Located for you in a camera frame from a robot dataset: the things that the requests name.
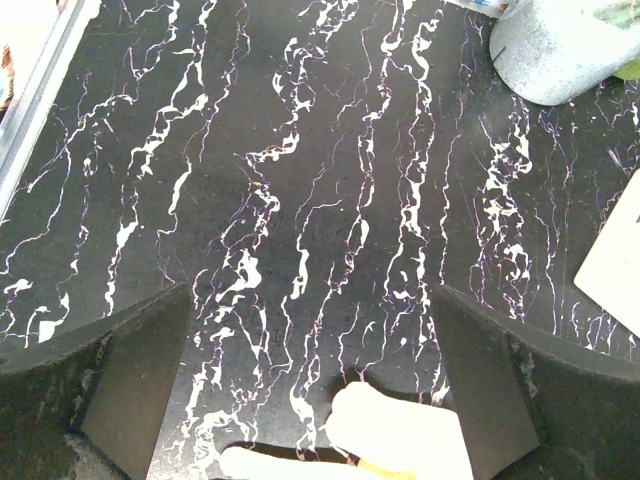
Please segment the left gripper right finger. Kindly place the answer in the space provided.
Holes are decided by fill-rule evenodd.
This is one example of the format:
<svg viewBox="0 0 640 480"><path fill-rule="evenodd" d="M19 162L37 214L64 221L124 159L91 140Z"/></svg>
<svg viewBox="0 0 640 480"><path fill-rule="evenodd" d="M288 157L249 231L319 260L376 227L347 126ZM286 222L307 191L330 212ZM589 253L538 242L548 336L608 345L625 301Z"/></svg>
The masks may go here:
<svg viewBox="0 0 640 480"><path fill-rule="evenodd" d="M438 347L476 479L636 479L639 366L432 294Z"/></svg>

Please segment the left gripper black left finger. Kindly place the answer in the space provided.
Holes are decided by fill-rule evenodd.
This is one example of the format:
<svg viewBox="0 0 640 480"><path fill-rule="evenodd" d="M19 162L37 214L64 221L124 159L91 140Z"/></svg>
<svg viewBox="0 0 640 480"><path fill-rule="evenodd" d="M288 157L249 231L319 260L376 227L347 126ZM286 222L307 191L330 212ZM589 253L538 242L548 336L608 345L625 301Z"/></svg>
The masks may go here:
<svg viewBox="0 0 640 480"><path fill-rule="evenodd" d="M4 479L144 479L192 319L176 284L1 356Z"/></svg>

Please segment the white plastic storage basket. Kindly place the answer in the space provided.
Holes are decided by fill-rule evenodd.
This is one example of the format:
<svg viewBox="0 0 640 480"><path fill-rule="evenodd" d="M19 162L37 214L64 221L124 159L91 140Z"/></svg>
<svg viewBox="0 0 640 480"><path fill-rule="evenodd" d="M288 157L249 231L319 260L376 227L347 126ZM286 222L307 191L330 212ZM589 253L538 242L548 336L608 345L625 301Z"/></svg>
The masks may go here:
<svg viewBox="0 0 640 480"><path fill-rule="evenodd" d="M575 278L575 285L639 334L639 174L634 173Z"/></svg>

